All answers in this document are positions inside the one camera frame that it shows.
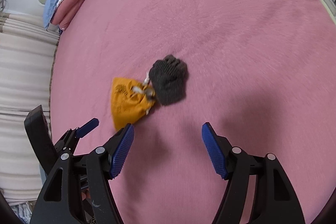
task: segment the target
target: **blue textured fingertip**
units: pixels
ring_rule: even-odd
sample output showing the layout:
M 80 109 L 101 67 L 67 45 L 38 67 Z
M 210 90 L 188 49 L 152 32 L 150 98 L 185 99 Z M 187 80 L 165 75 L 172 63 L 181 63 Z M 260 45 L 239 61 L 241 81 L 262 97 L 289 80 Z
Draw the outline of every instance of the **blue textured fingertip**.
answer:
M 225 179 L 228 175 L 225 156 L 219 148 L 214 135 L 212 135 L 209 125 L 206 123 L 202 126 L 202 139 L 216 173 L 219 174 L 222 179 Z
M 110 176 L 114 179 L 120 174 L 127 154 L 134 140 L 134 126 L 129 126 L 111 160 Z

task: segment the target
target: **printed graphic on yellow bag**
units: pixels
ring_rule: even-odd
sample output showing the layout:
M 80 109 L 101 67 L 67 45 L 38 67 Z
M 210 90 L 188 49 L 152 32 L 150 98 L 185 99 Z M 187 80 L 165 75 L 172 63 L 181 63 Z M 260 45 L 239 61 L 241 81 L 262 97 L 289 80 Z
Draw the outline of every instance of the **printed graphic on yellow bag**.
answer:
M 134 79 L 113 79 L 111 112 L 116 130 L 148 114 L 154 103 L 154 90 L 150 85 L 143 85 Z

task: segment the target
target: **beige curtain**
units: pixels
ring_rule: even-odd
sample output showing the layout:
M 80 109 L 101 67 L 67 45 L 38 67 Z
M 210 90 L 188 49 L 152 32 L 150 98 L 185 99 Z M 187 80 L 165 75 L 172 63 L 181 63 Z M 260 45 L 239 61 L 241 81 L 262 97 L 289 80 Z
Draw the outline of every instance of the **beige curtain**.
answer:
M 49 84 L 59 35 L 30 15 L 0 16 L 0 188 L 10 204 L 36 200 L 42 183 L 24 128 L 42 105 L 49 120 Z

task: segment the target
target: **pink bed sheet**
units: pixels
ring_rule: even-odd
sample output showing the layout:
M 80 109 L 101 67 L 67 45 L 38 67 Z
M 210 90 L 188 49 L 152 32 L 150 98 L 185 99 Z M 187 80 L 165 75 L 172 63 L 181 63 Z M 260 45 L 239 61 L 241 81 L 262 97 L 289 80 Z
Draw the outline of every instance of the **pink bed sheet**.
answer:
M 56 55 L 54 142 L 96 117 L 76 152 L 102 145 L 115 133 L 113 77 L 143 80 L 167 54 L 189 66 L 187 96 L 135 125 L 112 182 L 125 224 L 212 222 L 226 182 L 204 122 L 250 154 L 274 153 L 310 223 L 336 185 L 336 27 L 320 0 L 86 0 Z

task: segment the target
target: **pink blanket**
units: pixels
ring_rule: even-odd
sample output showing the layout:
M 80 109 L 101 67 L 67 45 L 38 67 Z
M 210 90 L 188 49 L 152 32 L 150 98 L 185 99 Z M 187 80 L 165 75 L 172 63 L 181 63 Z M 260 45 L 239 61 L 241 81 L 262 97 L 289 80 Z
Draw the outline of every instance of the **pink blanket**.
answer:
M 115 132 L 113 77 L 143 80 L 173 54 L 189 66 L 187 96 L 135 125 L 112 181 L 125 224 L 212 222 L 226 182 L 202 142 L 204 122 L 250 154 L 274 153 L 310 223 L 336 184 L 335 41 L 319 0 L 86 0 L 56 55 L 53 140 L 96 117 L 76 152 L 102 145 Z

